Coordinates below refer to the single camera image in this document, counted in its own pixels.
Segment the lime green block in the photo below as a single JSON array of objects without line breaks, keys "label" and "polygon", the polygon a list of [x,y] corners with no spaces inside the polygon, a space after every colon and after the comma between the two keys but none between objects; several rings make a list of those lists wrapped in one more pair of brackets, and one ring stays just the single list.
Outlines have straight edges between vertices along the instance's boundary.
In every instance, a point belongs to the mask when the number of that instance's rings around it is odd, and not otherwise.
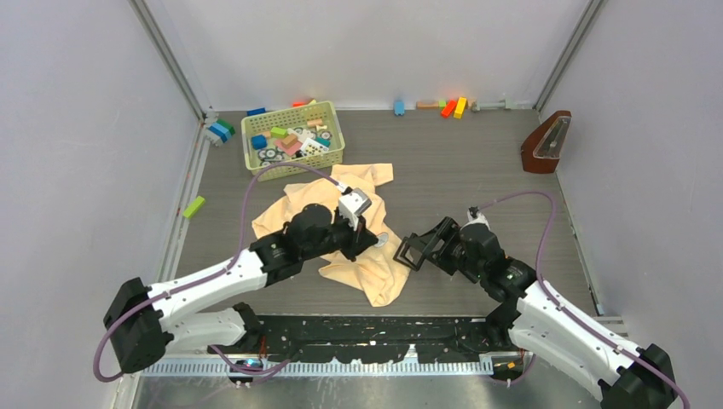
[{"label": "lime green block", "polygon": [[198,213],[198,211],[204,206],[204,204],[205,204],[205,198],[202,196],[197,196],[183,210],[182,216],[186,219],[193,218]]}]

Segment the blue block behind basket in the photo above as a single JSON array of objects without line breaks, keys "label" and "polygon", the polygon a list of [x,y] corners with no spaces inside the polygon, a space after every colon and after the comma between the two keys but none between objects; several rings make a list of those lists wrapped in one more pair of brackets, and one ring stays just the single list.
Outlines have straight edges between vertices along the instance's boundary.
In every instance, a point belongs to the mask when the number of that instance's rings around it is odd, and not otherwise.
[{"label": "blue block behind basket", "polygon": [[248,111],[246,112],[246,115],[250,117],[250,116],[256,116],[256,115],[264,114],[264,113],[266,113],[266,112],[267,112],[267,110],[266,110],[265,107],[259,107],[259,108],[256,108],[256,109],[248,110]]}]

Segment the green block in basket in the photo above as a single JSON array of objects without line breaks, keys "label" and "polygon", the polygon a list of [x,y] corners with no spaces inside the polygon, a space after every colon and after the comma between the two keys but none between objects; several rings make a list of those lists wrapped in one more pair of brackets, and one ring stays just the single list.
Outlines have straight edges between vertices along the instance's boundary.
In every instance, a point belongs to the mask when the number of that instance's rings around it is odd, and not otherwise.
[{"label": "green block in basket", "polygon": [[277,139],[286,138],[288,135],[288,131],[285,128],[281,127],[273,127],[270,132],[270,136]]}]

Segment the blue green stacked blocks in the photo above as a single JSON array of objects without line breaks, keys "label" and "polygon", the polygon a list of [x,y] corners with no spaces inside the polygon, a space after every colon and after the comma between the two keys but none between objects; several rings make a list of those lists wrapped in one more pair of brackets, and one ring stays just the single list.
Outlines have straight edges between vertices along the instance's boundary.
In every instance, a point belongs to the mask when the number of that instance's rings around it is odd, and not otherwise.
[{"label": "blue green stacked blocks", "polygon": [[205,138],[215,147],[225,144],[235,134],[234,126],[222,119],[218,119],[205,128]]}]

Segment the yellow block at wall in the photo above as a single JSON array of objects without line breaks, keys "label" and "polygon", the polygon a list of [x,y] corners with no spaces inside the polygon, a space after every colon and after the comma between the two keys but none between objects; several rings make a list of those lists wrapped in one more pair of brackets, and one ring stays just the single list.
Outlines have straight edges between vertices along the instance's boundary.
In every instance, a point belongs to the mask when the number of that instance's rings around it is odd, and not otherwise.
[{"label": "yellow block at wall", "polygon": [[466,111],[467,106],[467,99],[465,97],[460,97],[456,101],[456,105],[454,108],[454,118],[461,119],[463,118],[464,112]]}]

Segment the black square frame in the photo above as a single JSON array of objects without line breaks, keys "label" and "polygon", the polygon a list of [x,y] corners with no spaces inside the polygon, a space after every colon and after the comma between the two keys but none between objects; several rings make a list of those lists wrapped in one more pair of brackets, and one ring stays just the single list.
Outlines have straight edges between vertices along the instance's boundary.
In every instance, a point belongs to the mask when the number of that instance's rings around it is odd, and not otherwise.
[{"label": "black square frame", "polygon": [[430,242],[429,234],[411,233],[402,239],[393,259],[404,267],[418,272],[431,254]]}]

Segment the brown metronome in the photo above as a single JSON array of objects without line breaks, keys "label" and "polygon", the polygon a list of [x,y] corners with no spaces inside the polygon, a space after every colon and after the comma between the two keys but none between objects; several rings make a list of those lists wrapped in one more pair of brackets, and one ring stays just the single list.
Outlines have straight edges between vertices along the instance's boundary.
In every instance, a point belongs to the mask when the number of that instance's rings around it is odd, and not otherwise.
[{"label": "brown metronome", "polygon": [[525,172],[552,174],[556,170],[571,121],[570,111],[556,111],[525,139],[520,148]]}]

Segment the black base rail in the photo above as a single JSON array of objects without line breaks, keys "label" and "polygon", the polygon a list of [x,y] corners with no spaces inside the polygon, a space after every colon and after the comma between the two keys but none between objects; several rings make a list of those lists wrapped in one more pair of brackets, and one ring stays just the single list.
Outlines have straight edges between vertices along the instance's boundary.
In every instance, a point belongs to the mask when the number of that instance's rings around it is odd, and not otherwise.
[{"label": "black base rail", "polygon": [[303,363],[397,363],[415,353],[423,364],[466,363],[482,354],[532,354],[482,318],[444,316],[261,315],[251,333],[221,351]]}]

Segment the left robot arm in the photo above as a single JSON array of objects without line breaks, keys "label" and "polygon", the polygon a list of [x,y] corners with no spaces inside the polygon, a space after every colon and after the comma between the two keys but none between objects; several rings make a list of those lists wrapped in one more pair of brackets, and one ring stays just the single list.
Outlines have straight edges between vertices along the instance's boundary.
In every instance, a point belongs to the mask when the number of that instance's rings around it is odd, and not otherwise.
[{"label": "left robot arm", "polygon": [[145,285],[139,277],[125,281],[104,318],[121,373],[150,367],[172,350],[233,345],[254,351],[261,330],[250,311],[206,308],[233,296],[263,289],[299,274],[304,262],[335,252],[355,261],[379,239],[340,210],[310,204],[282,229],[252,242],[239,255],[177,280]]}]

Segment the round white brooch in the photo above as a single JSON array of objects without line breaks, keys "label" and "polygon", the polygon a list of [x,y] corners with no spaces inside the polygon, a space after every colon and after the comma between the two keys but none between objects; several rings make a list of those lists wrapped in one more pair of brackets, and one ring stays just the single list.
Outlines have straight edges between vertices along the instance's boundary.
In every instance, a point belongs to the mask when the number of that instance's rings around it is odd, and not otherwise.
[{"label": "round white brooch", "polygon": [[374,245],[375,247],[379,248],[384,246],[389,240],[389,234],[387,232],[383,232],[377,235],[377,243]]}]

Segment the orange block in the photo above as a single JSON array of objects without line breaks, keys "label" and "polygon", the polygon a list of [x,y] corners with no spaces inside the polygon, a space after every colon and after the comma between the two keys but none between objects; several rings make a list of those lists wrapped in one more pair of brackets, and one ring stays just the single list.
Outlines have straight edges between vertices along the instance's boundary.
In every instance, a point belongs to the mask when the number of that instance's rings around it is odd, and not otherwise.
[{"label": "orange block", "polygon": [[448,118],[456,109],[457,100],[447,101],[443,109],[440,111],[440,115],[443,118]]}]

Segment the blue cube in basket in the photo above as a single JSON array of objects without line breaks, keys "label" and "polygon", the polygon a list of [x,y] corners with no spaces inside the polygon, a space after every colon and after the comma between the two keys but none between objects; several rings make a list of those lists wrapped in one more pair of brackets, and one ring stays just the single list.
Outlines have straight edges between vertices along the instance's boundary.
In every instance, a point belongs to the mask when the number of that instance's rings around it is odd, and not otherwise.
[{"label": "blue cube in basket", "polygon": [[268,146],[267,137],[261,134],[252,136],[250,143],[252,148],[255,150],[261,150]]}]

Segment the green plastic basket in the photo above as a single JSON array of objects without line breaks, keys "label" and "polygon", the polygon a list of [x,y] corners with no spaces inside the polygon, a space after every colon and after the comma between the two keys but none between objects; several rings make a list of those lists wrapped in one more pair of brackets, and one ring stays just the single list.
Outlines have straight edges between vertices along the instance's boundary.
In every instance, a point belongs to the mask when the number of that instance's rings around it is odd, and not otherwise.
[{"label": "green plastic basket", "polygon": [[[270,136],[273,127],[288,131],[285,144],[302,143],[301,150],[293,157],[280,152]],[[324,169],[341,164],[344,158],[345,140],[340,128],[335,106],[330,101],[316,102],[280,111],[247,116],[240,122],[241,142],[246,168],[252,175],[267,170],[260,176],[262,181],[301,173],[303,170],[289,167],[289,163],[305,164],[314,169]],[[265,135],[268,146],[261,150],[252,148],[254,135]]]}]

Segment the light blue block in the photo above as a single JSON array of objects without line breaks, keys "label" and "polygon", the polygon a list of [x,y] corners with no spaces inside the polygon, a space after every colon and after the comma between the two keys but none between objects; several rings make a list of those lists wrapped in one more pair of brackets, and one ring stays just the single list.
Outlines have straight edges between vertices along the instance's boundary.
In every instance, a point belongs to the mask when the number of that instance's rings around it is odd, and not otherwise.
[{"label": "light blue block", "polygon": [[402,100],[395,100],[393,103],[393,113],[396,116],[403,116],[406,112],[405,104]]}]

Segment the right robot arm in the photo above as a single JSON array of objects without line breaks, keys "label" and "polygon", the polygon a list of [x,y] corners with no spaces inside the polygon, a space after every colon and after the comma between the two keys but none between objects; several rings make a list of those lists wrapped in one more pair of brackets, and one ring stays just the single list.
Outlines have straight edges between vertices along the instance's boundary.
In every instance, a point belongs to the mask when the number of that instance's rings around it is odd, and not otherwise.
[{"label": "right robot arm", "polygon": [[483,216],[464,225],[445,217],[429,232],[404,238],[394,258],[414,271],[429,262],[480,285],[499,302],[484,321],[489,343],[541,357],[603,408],[668,408],[681,396],[662,348],[642,348],[585,315],[531,266],[508,256]]}]

